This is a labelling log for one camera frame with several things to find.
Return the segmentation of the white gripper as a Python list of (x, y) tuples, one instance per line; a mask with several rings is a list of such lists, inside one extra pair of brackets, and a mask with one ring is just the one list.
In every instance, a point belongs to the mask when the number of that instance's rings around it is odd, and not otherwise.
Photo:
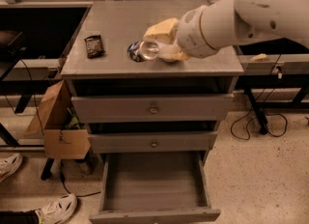
[[(165, 19), (149, 27), (143, 40), (167, 43), (158, 52), (158, 57), (166, 62), (186, 61), (189, 56), (206, 58), (214, 55), (219, 47), (211, 44), (210, 33), (207, 31), (214, 19), (213, 8), (202, 5), (184, 14), (180, 21), (174, 17)], [(175, 35), (177, 43), (169, 44)]]

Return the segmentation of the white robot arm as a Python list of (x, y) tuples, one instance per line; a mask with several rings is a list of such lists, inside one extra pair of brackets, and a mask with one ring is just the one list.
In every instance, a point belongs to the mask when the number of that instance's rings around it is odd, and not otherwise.
[(309, 0), (218, 0), (161, 21), (143, 36), (158, 44), (160, 58), (172, 61), (280, 38), (309, 47)]

